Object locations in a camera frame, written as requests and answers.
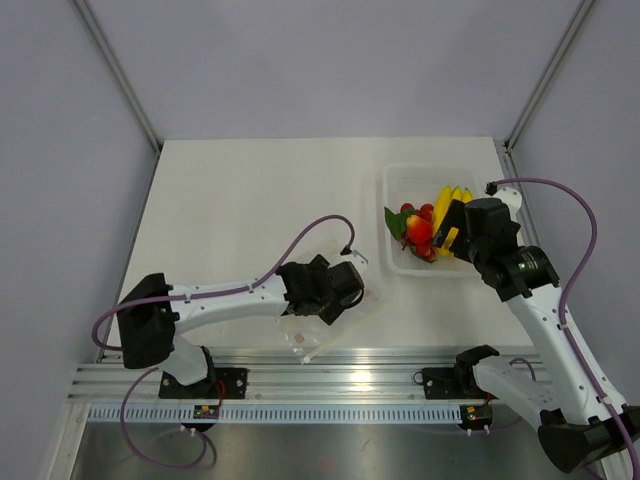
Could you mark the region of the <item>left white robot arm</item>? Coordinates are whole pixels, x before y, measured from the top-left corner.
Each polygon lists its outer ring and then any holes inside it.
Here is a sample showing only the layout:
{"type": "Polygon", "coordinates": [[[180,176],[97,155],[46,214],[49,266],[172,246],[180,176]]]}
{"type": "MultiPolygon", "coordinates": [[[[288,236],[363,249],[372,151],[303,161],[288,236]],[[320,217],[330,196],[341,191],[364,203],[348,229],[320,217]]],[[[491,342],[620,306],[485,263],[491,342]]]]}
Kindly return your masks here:
{"type": "Polygon", "coordinates": [[[120,304],[117,324],[124,367],[157,368],[195,398],[215,388],[209,351],[184,334],[210,324],[250,317],[317,317],[331,326],[364,297],[368,261],[356,251],[330,264],[322,255],[288,262],[265,280],[219,286],[169,285],[162,273],[141,280],[120,304]]]}

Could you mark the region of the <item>red fruit bunch with leaves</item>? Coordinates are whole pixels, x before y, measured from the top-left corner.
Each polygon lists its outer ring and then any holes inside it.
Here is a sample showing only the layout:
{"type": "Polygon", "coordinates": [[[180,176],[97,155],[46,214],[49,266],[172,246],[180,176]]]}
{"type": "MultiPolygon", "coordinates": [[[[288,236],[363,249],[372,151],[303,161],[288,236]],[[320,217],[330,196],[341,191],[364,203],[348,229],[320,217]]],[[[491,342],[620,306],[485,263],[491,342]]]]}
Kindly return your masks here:
{"type": "Polygon", "coordinates": [[[411,203],[401,205],[399,211],[384,208],[384,221],[391,238],[408,250],[416,258],[427,262],[436,261],[436,251],[432,245],[434,236],[434,206],[423,204],[415,208],[411,203]]]}

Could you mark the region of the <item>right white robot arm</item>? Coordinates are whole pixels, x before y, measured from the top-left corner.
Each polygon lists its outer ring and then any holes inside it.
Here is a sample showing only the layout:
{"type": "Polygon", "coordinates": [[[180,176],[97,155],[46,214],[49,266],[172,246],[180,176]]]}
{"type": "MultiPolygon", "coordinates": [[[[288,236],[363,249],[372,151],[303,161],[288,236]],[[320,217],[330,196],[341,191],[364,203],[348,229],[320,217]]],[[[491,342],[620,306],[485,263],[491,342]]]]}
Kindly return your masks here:
{"type": "Polygon", "coordinates": [[[545,389],[482,345],[457,355],[456,389],[467,398],[503,401],[536,431],[548,459],[565,473],[627,451],[637,478],[639,409],[611,385],[569,318],[565,292],[544,251],[519,245],[520,226],[495,197],[452,201],[434,244],[441,246],[451,229],[458,231],[451,252],[472,264],[519,320],[553,386],[545,389]]]}

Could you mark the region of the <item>clear zip top bag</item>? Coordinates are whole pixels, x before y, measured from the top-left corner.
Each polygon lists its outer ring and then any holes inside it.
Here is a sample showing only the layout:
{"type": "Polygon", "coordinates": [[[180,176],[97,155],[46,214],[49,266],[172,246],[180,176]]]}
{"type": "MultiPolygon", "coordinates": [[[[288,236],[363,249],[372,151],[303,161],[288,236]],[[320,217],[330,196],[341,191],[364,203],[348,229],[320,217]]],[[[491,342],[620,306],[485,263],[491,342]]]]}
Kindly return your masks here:
{"type": "Polygon", "coordinates": [[[307,281],[300,296],[276,318],[279,330],[302,365],[364,326],[386,301],[378,262],[356,249],[346,252],[335,239],[293,258],[307,281]]]}

